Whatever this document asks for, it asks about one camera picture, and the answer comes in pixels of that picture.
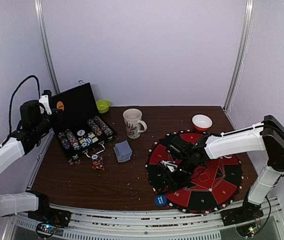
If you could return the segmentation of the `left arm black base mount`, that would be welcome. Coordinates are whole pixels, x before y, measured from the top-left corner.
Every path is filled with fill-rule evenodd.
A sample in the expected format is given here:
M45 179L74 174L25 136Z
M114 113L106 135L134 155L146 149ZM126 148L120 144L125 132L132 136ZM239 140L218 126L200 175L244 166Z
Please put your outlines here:
M69 226L71 212L49 207L47 210L38 209L36 211L28 211L27 216L30 219L50 224L54 227L66 228Z

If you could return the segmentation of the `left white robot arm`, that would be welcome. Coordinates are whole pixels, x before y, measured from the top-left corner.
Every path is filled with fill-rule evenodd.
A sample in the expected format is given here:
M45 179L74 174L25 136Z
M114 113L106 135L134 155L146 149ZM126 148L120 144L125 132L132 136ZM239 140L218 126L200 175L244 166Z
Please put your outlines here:
M51 91L44 90L38 92L37 100L29 100L21 105L21 119L16 130L10 127L6 139L0 144L0 174L38 147L50 130L62 122L62 111L51 107L51 97ZM30 212L43 222L57 220L48 196L43 193L25 191L0 194L0 217L24 212Z

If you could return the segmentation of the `orange big blind button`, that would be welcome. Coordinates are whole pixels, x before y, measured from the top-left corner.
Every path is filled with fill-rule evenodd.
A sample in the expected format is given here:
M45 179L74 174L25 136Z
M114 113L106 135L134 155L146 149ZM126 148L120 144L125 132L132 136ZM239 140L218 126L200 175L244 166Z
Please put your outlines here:
M62 101L58 101L56 103L56 108L59 109L59 110L64 111L64 104L63 104L63 102Z

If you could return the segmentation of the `stack of poker chips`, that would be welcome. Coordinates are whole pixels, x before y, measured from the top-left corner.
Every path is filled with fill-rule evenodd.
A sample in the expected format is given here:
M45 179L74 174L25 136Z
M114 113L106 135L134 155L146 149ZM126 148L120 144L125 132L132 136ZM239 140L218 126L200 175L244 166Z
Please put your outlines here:
M91 155L91 159L94 166L100 166L102 163L102 157L98 154Z

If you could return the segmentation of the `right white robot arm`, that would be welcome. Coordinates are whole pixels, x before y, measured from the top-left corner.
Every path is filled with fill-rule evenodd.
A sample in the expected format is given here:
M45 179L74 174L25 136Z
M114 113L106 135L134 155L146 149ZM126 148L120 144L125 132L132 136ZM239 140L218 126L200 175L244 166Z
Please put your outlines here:
M248 221L274 184L284 175L284 127L272 115L264 117L251 127L227 133L204 133L195 144L175 136L168 144L167 152L180 164L162 160L157 164L168 192L185 187L196 167L207 161L245 152L266 151L268 161L257 180L248 190L238 217Z

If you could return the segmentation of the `blue small blind button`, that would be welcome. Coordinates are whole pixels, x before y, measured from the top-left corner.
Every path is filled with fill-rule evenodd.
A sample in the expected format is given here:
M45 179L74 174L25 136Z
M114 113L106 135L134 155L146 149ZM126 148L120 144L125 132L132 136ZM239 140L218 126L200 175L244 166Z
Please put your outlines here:
M155 197L154 203L158 207L163 207L167 204L167 198L164 195L159 194Z

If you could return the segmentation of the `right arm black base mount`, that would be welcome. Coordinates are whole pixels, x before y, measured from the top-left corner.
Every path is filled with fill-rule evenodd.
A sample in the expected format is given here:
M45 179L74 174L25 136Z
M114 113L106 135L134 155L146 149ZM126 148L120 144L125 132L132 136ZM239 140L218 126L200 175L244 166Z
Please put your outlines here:
M261 205L245 203L241 207L221 211L224 226L236 225L263 217L264 212Z

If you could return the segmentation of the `blue playing card deck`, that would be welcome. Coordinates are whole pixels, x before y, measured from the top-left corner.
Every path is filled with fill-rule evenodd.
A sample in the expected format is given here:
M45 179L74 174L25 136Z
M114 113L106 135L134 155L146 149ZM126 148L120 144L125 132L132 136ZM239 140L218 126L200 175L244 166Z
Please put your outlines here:
M127 140L116 143L113 149L119 163L124 163L131 160L132 149Z

